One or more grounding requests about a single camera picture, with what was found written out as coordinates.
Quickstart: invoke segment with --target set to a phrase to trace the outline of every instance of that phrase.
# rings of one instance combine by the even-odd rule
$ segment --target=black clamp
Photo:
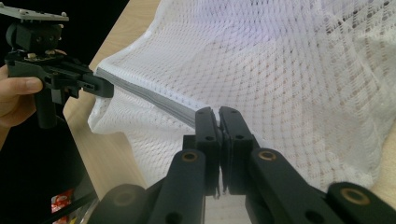
[[[38,124],[52,128],[57,124],[55,104],[64,105],[67,97],[78,98],[78,91],[110,98],[114,86],[78,59],[56,51],[63,26],[68,21],[65,13],[53,15],[26,9],[7,7],[0,3],[0,14],[19,22],[12,23],[6,33],[12,51],[5,57],[9,77],[38,77],[43,90],[35,94]]]
[[[396,211],[356,184],[331,184],[327,193],[308,185],[276,150],[260,148],[239,111],[223,106],[218,127],[210,107],[195,115],[195,135],[167,176],[148,189],[121,185],[98,204],[90,224],[205,222],[205,196],[246,195],[251,223],[393,223]]]

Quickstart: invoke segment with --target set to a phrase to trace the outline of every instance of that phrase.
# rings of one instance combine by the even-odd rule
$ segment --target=white mesh fabric
[[[97,75],[193,110],[235,108],[309,184],[370,187],[395,119],[395,13],[384,0],[162,0],[145,34],[100,63],[111,76]],[[149,185],[194,133],[121,87],[89,123],[126,134]],[[227,206],[206,221],[246,223]]]

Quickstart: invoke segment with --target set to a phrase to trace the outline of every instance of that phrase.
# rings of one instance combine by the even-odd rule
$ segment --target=human hand
[[[0,67],[0,127],[19,125],[32,116],[35,113],[33,93],[42,88],[37,77],[8,77],[7,67]]]

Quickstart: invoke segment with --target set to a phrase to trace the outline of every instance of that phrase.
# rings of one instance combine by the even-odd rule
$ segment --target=wooden table
[[[159,2],[130,1],[94,57],[91,69],[141,36],[152,22]],[[99,198],[123,183],[145,187],[126,137],[122,133],[91,132],[87,120],[93,104],[94,96],[81,91],[79,99],[68,100],[64,114]],[[396,125],[384,145],[382,174],[372,191],[396,208]]]

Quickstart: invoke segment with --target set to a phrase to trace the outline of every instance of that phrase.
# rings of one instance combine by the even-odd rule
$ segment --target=gray strip
[[[190,127],[195,128],[194,110],[184,105],[181,105],[173,100],[170,100],[169,98],[166,98],[158,93],[149,91],[135,84],[128,83],[125,80],[120,79],[119,77],[115,77],[114,75],[100,67],[97,68],[96,75],[99,77],[103,77],[111,83],[125,89],[126,91],[149,101],[150,103],[158,106],[160,109],[175,117],[176,119],[179,119]]]

